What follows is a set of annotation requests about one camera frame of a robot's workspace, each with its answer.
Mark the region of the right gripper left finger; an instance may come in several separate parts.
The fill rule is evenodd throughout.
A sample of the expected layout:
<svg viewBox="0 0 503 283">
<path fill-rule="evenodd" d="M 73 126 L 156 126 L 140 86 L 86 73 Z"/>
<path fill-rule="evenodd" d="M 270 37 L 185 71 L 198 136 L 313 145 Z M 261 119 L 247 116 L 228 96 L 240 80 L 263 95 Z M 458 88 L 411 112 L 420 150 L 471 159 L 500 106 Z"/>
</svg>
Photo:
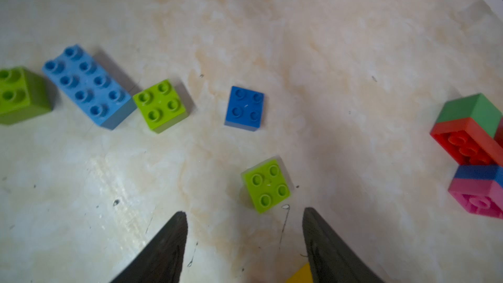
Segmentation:
<svg viewBox="0 0 503 283">
<path fill-rule="evenodd" d="M 176 212 L 113 282 L 179 282 L 187 242 L 185 212 Z"/>
</svg>

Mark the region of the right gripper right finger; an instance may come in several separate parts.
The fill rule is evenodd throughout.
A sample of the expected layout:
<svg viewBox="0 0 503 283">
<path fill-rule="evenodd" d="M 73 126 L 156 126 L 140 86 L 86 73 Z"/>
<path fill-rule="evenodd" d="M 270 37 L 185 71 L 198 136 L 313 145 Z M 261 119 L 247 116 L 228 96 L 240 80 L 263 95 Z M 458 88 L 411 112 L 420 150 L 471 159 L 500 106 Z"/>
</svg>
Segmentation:
<svg viewBox="0 0 503 283">
<path fill-rule="evenodd" d="M 314 282 L 382 282 L 314 208 L 305 208 L 302 228 Z"/>
</svg>

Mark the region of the upside-down lime square brick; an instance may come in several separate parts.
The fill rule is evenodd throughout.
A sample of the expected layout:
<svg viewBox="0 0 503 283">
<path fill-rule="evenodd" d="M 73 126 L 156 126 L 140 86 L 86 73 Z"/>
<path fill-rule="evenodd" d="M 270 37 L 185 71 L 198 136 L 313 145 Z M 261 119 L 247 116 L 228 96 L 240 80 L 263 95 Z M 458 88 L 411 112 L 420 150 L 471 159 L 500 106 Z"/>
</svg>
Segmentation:
<svg viewBox="0 0 503 283">
<path fill-rule="evenodd" d="M 247 169 L 241 178 L 259 214 L 267 212 L 291 195 L 278 159 L 272 158 Z"/>
</svg>

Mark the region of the magenta square brick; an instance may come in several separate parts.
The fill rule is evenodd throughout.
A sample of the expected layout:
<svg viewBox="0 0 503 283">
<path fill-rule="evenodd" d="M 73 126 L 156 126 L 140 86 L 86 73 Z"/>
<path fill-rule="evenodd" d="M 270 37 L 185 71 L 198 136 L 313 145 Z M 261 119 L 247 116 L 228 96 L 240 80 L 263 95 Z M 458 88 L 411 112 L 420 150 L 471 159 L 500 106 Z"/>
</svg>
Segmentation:
<svg viewBox="0 0 503 283">
<path fill-rule="evenodd" d="M 468 213 L 502 219 L 502 187 L 494 180 L 454 178 L 448 191 Z"/>
</svg>

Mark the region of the dark blue square brick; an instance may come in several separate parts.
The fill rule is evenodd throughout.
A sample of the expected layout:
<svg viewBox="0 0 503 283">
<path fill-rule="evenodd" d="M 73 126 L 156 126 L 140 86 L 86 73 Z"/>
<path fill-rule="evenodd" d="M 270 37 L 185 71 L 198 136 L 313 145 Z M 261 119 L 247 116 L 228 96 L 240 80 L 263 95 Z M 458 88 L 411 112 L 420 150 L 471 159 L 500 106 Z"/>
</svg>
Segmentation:
<svg viewBox="0 0 503 283">
<path fill-rule="evenodd" d="M 489 180 L 502 187 L 502 167 L 499 165 L 461 165 L 454 178 Z"/>
</svg>

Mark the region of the red long brick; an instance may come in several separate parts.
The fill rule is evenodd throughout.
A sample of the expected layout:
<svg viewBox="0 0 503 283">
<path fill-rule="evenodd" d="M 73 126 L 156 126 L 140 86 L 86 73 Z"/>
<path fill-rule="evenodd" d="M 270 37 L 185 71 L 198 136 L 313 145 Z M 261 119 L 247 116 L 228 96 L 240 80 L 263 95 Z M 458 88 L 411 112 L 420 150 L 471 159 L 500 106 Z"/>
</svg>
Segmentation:
<svg viewBox="0 0 503 283">
<path fill-rule="evenodd" d="M 459 165 L 502 166 L 502 147 L 471 117 L 436 123 L 430 135 Z"/>
</svg>

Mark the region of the light blue long brick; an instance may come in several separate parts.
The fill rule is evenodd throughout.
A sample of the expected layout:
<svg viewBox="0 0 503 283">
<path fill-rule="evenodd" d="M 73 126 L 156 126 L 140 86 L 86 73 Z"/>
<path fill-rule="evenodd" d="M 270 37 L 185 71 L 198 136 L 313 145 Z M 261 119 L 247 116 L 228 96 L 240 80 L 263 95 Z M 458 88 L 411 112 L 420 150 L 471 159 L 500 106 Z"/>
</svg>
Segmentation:
<svg viewBox="0 0 503 283">
<path fill-rule="evenodd" d="M 42 71 L 99 127 L 113 130 L 137 108 L 129 92 L 79 45 L 46 61 Z"/>
</svg>

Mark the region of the green square brick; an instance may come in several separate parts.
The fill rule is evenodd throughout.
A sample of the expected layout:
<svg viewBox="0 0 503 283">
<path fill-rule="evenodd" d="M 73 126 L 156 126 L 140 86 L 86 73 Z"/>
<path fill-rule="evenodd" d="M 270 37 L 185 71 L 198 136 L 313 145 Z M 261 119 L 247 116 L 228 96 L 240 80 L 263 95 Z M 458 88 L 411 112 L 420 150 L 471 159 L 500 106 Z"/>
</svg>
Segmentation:
<svg viewBox="0 0 503 283">
<path fill-rule="evenodd" d="M 492 138 L 502 118 L 502 112 L 482 93 L 450 100 L 444 104 L 436 123 L 471 118 Z"/>
</svg>

